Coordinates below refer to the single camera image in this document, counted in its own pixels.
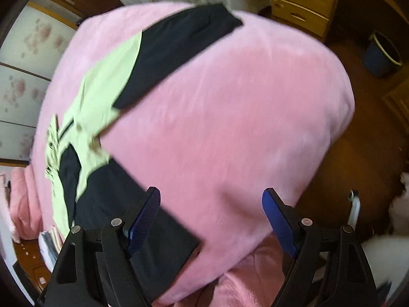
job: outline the brown floor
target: brown floor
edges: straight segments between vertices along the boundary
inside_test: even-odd
[[[371,76],[362,64],[364,47],[342,31],[327,40],[347,71],[354,96],[355,115],[346,132],[337,140],[308,189],[297,211],[319,225],[338,228],[346,223],[351,189],[359,191],[361,212],[359,238],[381,234],[388,226],[388,206],[400,195],[400,173],[408,170],[408,137],[396,117],[382,101],[388,92],[387,80]]]

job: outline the metal bolt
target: metal bolt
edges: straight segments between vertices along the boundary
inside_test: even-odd
[[[71,233],[73,233],[73,234],[78,233],[79,231],[81,231],[81,226],[79,226],[79,225],[75,225],[75,226],[71,229]]]
[[[346,232],[346,233],[352,233],[354,231],[354,229],[352,228],[352,226],[350,225],[344,225],[342,226],[342,229]]]
[[[111,225],[112,226],[119,226],[122,224],[122,219],[120,218],[114,218],[111,220]]]
[[[311,226],[311,225],[312,225],[312,220],[309,219],[309,218],[303,218],[303,219],[301,220],[301,223],[302,223],[304,226]]]

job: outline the folded pink blanket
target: folded pink blanket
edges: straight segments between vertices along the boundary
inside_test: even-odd
[[[10,182],[10,217],[20,238],[37,239],[42,231],[42,215],[33,167],[15,167]]]
[[[45,229],[53,224],[50,181],[44,177],[51,117],[56,113],[62,120],[99,59],[187,7],[127,6],[78,29],[44,98],[32,152]],[[198,256],[157,305],[180,301],[227,276],[252,253],[271,234],[263,190],[273,187],[284,203],[295,205],[354,111],[349,78],[328,48],[269,19],[234,14],[244,26],[172,73],[101,138],[141,186],[160,189],[162,207],[202,241]],[[261,281],[269,278],[278,283],[282,274],[263,273]],[[230,275],[222,280],[261,301],[261,291],[253,291],[260,286],[256,276],[247,283]]]

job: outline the pink bed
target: pink bed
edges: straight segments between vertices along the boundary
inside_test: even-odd
[[[127,6],[78,29],[47,90],[32,151],[44,229],[53,224],[44,177],[52,115],[62,120],[85,72],[115,46],[186,7]],[[262,192],[273,187],[295,205],[354,111],[349,78],[324,45],[269,19],[234,14],[244,26],[172,73],[101,139],[142,186],[160,189],[162,206],[202,241],[200,254],[157,305],[179,301],[224,274],[228,287],[250,290],[238,296],[253,294],[255,305],[270,306],[275,290],[257,285],[257,295],[240,282],[240,273],[251,277],[246,269],[278,288],[283,279],[279,254],[267,255],[268,273],[250,254],[265,238],[277,244],[269,237]],[[232,271],[240,260],[244,267]],[[215,291],[224,298],[215,295],[213,306],[226,305],[226,287]]]

